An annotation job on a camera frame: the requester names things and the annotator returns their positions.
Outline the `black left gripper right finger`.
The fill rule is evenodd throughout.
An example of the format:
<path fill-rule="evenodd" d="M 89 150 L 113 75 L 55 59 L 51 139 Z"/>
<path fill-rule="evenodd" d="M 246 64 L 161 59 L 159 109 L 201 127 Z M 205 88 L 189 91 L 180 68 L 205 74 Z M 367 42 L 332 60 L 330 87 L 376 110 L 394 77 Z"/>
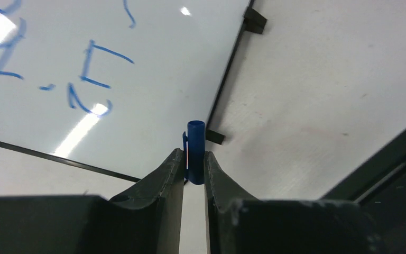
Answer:
<path fill-rule="evenodd" d="M 371 218 L 350 201 L 262 200 L 204 157 L 208 253 L 387 253 Z"/>

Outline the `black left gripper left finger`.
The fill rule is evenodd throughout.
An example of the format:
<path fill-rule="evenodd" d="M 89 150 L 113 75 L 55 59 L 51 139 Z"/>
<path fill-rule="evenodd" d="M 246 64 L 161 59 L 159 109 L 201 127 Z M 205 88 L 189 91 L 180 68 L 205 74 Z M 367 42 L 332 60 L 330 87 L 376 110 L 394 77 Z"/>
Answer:
<path fill-rule="evenodd" d="M 178 253 L 185 154 L 104 199 L 0 197 L 0 253 Z"/>

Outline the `blue marker cap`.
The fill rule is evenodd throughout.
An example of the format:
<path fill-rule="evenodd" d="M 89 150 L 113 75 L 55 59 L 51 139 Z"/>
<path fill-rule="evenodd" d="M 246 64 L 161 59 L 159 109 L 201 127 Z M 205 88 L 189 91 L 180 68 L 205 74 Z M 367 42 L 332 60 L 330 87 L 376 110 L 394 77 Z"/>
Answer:
<path fill-rule="evenodd" d="M 205 122 L 193 120 L 188 122 L 187 132 L 182 134 L 186 154 L 184 177 L 195 185 L 204 184 L 205 131 Z"/>

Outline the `white whiteboard black frame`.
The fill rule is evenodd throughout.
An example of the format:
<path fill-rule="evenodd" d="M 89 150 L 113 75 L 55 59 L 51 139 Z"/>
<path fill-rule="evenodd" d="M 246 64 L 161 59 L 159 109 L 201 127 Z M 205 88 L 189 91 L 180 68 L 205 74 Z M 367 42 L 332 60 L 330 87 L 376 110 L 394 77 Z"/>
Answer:
<path fill-rule="evenodd" d="M 210 122 L 253 1 L 0 1 L 0 147 L 137 181 Z"/>

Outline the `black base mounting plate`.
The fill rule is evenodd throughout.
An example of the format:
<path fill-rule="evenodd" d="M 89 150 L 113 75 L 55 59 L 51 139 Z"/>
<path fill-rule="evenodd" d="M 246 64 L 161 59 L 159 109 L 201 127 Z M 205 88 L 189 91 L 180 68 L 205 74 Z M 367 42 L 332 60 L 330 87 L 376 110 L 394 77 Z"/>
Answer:
<path fill-rule="evenodd" d="M 406 129 L 324 195 L 356 202 L 389 253 L 406 253 Z"/>

